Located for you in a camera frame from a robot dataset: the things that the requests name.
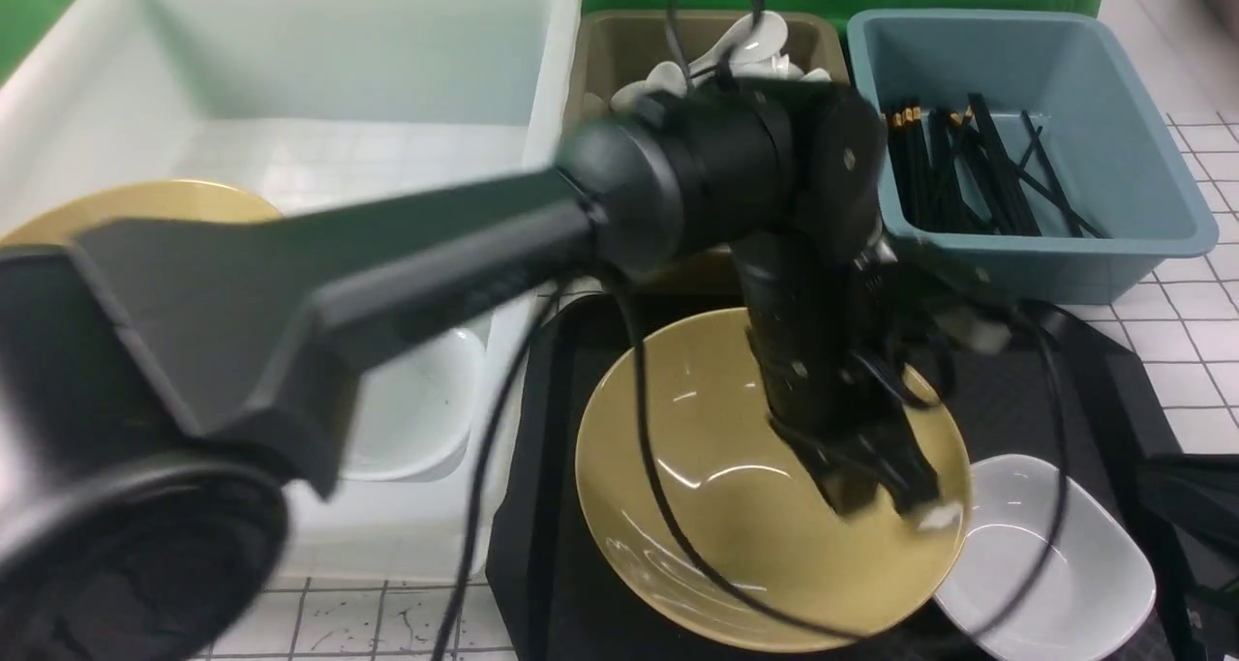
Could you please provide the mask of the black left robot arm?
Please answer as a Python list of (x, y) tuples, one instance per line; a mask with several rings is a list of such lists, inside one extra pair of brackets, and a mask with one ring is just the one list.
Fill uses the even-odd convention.
[(5, 247), (2, 657), (190, 659), (274, 572), (284, 485), (336, 489), (366, 372), (544, 283), (623, 286), (715, 246), (809, 474), (929, 505), (862, 260), (885, 143), (850, 86), (748, 77), (647, 95), (538, 172)]

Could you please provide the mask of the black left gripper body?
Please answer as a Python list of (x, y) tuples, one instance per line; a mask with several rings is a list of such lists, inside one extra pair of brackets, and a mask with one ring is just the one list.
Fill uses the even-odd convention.
[(769, 423), (804, 468), (904, 468), (916, 441), (903, 406), (871, 372), (871, 305), (851, 260), (823, 260), (807, 236), (760, 232), (730, 246), (748, 310)]

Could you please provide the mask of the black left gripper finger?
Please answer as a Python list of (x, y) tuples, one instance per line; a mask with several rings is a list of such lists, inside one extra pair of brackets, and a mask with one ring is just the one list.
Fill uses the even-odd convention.
[(878, 420), (866, 428), (866, 465), (904, 518), (940, 499), (938, 474), (907, 419)]
[(844, 459), (809, 446), (802, 449), (802, 466), (826, 506), (839, 517), (855, 517), (876, 499), (878, 484)]

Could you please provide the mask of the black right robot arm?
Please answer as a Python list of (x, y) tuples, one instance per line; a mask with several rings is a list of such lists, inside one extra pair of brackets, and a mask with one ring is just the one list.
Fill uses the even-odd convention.
[(1238, 458), (1161, 454), (1134, 469), (1137, 502), (1170, 538), (1172, 600), (1194, 642), (1237, 657)]

